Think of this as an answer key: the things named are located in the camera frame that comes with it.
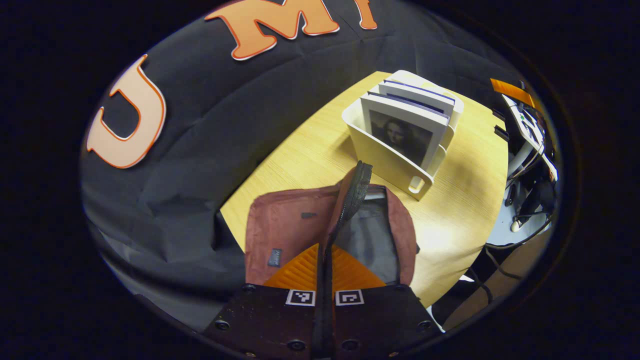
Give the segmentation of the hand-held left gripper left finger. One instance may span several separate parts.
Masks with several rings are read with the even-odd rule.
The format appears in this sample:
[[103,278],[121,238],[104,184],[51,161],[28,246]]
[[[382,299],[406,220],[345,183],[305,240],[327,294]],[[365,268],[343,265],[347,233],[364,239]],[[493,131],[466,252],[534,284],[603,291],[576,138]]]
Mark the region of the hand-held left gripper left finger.
[[318,244],[264,284],[245,284],[204,336],[242,359],[310,359],[317,303]]

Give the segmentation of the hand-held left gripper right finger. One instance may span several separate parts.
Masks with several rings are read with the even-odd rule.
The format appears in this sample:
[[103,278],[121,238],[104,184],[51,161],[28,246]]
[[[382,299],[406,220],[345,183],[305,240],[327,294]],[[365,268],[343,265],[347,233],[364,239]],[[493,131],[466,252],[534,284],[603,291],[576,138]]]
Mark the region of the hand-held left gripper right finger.
[[386,285],[354,256],[332,246],[336,359],[397,359],[442,332],[406,284]]

